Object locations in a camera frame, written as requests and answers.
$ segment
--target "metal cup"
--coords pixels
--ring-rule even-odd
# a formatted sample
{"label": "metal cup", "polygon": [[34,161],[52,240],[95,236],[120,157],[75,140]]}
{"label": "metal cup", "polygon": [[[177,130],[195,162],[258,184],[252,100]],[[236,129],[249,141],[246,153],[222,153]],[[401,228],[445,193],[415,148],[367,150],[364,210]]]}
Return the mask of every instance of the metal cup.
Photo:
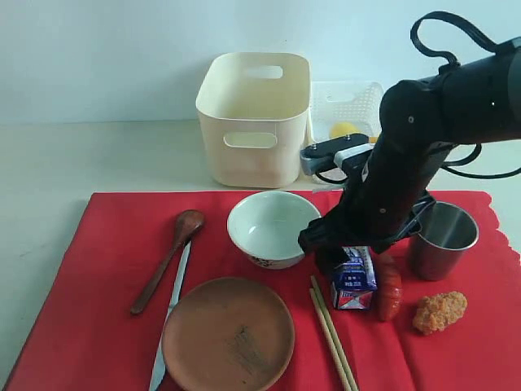
{"label": "metal cup", "polygon": [[419,221],[422,230],[409,242],[409,265],[421,279],[444,279],[478,241],[478,226],[465,210],[439,201]]}

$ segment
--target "chopsticks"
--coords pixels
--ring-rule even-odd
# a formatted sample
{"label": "chopsticks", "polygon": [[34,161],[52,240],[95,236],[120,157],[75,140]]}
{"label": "chopsticks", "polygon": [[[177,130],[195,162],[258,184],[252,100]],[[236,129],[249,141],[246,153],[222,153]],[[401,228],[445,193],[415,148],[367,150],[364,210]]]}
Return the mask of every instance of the chopsticks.
{"label": "chopsticks", "polygon": [[345,357],[344,348],[340,343],[339,336],[336,332],[335,325],[331,319],[331,315],[326,307],[324,296],[318,286],[317,279],[315,276],[311,276],[312,288],[309,289],[309,295],[313,301],[315,310],[317,311],[318,321],[322,326],[322,331],[327,340],[331,356],[335,362],[336,370],[339,373],[340,381],[345,391],[358,391],[357,382],[352,375],[351,367],[349,366],[348,359]]}

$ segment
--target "lemon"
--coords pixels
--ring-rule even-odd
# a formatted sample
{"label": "lemon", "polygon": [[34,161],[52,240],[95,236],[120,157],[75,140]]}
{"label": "lemon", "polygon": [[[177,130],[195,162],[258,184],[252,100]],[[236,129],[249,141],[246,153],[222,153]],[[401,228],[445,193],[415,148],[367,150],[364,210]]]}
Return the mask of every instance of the lemon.
{"label": "lemon", "polygon": [[360,130],[351,122],[337,122],[329,132],[329,138],[343,137],[347,134],[360,133]]}

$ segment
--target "white wall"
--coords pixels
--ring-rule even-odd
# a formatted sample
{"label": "white wall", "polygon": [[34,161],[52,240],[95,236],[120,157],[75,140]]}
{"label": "white wall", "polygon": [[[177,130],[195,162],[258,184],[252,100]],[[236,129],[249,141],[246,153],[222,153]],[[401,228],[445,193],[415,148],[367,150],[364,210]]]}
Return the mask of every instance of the white wall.
{"label": "white wall", "polygon": [[[209,62],[229,51],[306,56],[314,80],[385,87],[436,72],[409,41],[445,9],[494,40],[521,35],[521,2],[476,0],[0,0],[0,123],[195,117]],[[464,61],[484,55],[441,22],[422,37]]]}

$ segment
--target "terracotta plate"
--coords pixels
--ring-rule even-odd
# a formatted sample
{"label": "terracotta plate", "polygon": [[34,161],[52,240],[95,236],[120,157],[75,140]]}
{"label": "terracotta plate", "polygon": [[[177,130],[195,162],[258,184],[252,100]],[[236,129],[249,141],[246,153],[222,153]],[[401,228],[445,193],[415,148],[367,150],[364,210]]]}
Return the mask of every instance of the terracotta plate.
{"label": "terracotta plate", "polygon": [[186,390],[265,390],[286,370],[295,329],[282,299],[246,279],[214,279],[188,293],[164,325],[163,355]]}

